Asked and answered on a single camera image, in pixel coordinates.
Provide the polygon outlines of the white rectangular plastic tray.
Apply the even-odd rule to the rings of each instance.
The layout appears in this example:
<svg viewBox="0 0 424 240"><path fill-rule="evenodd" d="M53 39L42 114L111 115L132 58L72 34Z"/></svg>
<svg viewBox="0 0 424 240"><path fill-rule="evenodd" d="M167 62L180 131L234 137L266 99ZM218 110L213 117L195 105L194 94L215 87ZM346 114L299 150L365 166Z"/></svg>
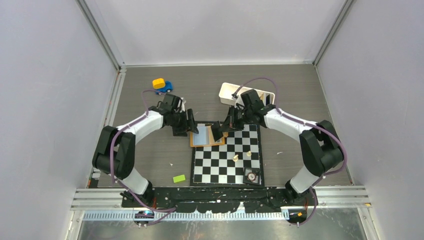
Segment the white rectangular plastic tray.
<svg viewBox="0 0 424 240"><path fill-rule="evenodd" d="M244 92L247 92L247 91L249 91L249 90L252 90L252 88L251 87L246 87L246 86L243 86L243 87L241 87L240 88L240 90L237 92L237 94L236 94L236 97L234 97L233 96L233 94L238 90L240 88L240 86L239 85L236 85L236 84L232 84L232 83L228 83L228 82L224 82L222 85L221 85L221 88L220 88L220 91L219 91L219 94L218 94L218 96L219 96L219 99L220 99L220 102L222 103L222 104L225 104L225 105L229 105L229 106L234 106L234 107L236 107L236 106L239 106L239 107L241 107L241 106L245 106L245 104L244 104L244 102L243 102L243 100L242 100L242 98L241 98L241 94L243 94ZM271 92L269 92L269 91L264 91L264 90L260 90L260 89L254 89L256 92L257 92L257 94L258 94L258 97L259 97L259 94L260 93L262 93L262 92L268 92L268 93L271 93Z"/></svg>

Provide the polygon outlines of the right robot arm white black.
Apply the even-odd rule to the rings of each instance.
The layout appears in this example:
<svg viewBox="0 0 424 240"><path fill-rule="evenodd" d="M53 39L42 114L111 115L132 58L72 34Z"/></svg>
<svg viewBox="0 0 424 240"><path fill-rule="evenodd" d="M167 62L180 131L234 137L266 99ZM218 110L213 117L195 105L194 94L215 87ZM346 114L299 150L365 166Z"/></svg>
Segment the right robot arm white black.
<svg viewBox="0 0 424 240"><path fill-rule="evenodd" d="M282 194L286 203L299 205L315 184L324 176L335 174L333 168L347 159L331 122L307 121L274 104L265 105L255 89L240 95L233 93L232 97L235 104L229 107L224 122L216 122L211 127L214 140L252 124L283 133L300 144L303 167L285 184Z"/></svg>

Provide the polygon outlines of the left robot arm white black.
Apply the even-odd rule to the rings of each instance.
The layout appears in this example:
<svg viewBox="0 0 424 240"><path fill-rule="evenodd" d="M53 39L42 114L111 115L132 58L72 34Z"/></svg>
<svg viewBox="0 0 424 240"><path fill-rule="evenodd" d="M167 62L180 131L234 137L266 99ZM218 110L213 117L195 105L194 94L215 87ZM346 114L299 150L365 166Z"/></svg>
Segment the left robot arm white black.
<svg viewBox="0 0 424 240"><path fill-rule="evenodd" d="M177 137L186 137L189 132L197 134L194 112L185 103L182 97L166 93L163 100L148 107L141 116L118 127L107 125L100 132L92 166L121 184L126 189L124 196L141 207L150 208L155 193L151 181L135 168L136 145L166 126Z"/></svg>

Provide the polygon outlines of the credit cards stack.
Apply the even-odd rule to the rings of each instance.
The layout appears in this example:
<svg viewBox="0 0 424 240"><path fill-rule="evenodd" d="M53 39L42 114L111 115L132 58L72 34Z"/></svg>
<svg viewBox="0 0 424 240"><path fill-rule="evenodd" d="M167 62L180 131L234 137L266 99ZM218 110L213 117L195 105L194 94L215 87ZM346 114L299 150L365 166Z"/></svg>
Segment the credit cards stack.
<svg viewBox="0 0 424 240"><path fill-rule="evenodd" d="M263 104L269 105L274 103L275 94L272 92L261 92L259 98L262 100Z"/></svg>

